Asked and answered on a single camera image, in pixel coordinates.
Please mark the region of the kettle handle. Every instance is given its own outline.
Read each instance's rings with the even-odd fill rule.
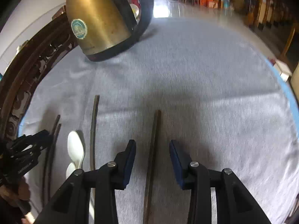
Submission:
[[[154,0],[139,0],[141,6],[141,16],[138,25],[133,29],[132,35],[130,36],[130,42],[135,43],[139,40],[141,35],[147,29],[153,15]]]

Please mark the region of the blue edge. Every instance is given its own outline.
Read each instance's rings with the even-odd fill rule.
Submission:
[[[291,91],[291,89],[288,87],[288,85],[281,79],[278,71],[272,66],[272,64],[269,62],[269,60],[267,58],[265,58],[263,56],[266,64],[270,67],[271,71],[274,73],[274,75],[277,78],[278,83],[281,86],[281,89],[283,90],[283,92],[285,93],[287,99],[290,102],[290,110],[293,114],[293,119],[296,125],[296,129],[297,129],[297,134],[299,134],[299,110],[298,110],[298,105],[297,105],[297,101],[295,99],[295,96],[293,94],[293,92]],[[22,133],[22,129],[23,129],[23,125],[24,125],[24,121],[23,119],[21,120],[20,126],[19,126],[19,131],[18,131],[18,136],[21,136]]]

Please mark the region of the gray cloth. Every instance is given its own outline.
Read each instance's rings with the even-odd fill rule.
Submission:
[[[119,223],[142,223],[154,111],[162,110],[150,223],[187,222],[190,191],[177,185],[168,143],[176,139],[193,160],[231,168],[273,224],[284,221],[299,191],[298,139],[289,103],[263,57],[238,34],[192,19],[153,19],[141,41],[107,61],[88,61],[79,47],[38,86],[24,134],[50,130],[61,114],[52,194],[71,162],[67,136],[79,131],[89,170],[94,96],[100,95],[96,167],[114,159],[129,139],[137,154],[129,185],[116,192]],[[41,210],[41,167],[29,173]],[[216,198],[212,193],[213,221]]]

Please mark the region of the kettle body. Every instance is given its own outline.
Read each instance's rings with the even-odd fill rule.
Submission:
[[[140,4],[137,24],[127,0],[66,0],[67,17],[83,53],[101,61],[137,42],[152,18],[153,0]]]

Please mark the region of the hand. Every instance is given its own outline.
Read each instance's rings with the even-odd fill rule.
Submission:
[[[0,196],[6,200],[11,206],[17,207],[14,200],[29,200],[30,198],[30,191],[29,185],[26,183],[25,178],[22,177],[21,181],[19,182],[18,187],[18,194],[12,191],[10,188],[2,185],[0,187]]]

